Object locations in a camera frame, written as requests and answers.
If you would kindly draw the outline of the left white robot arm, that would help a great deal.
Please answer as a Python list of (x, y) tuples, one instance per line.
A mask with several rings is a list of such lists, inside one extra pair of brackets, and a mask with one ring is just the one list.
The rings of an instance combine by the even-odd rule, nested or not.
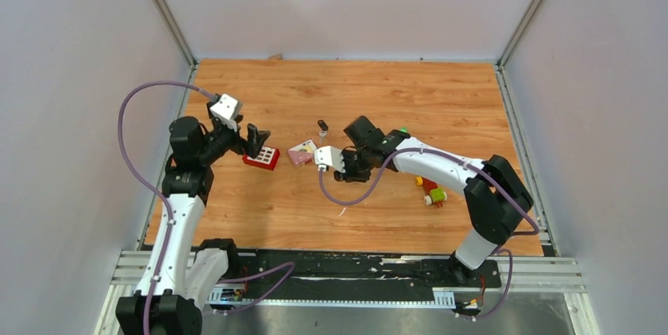
[(134, 293), (121, 297), (115, 310), (125, 334), (200, 334), (202, 312), (218, 279), (231, 282), (240, 275), (242, 263), (231, 239), (204, 240), (193, 266), (188, 260), (213, 186), (212, 165), (228, 151), (257, 157), (271, 133), (249, 124), (242, 137), (242, 115), (210, 110), (209, 117), (211, 130), (192, 116), (169, 125), (172, 154), (158, 189), (158, 236)]

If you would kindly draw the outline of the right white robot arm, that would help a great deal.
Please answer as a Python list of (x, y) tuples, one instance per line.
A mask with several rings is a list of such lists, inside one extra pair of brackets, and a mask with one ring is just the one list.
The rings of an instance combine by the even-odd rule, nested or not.
[(408, 173), (458, 193), (466, 201), (472, 229), (456, 248), (450, 275), (459, 285), (471, 285), (481, 275), (481, 265), (511, 237), (520, 236), (522, 221), (539, 229), (529, 212), (534, 200), (510, 162), (497, 154), (488, 159), (467, 158), (429, 146), (408, 132), (384, 133), (360, 116), (344, 132), (352, 142), (339, 149), (323, 146), (314, 152), (319, 179), (332, 169), (336, 181), (372, 185), (360, 198), (343, 201), (344, 207), (365, 200), (386, 170)]

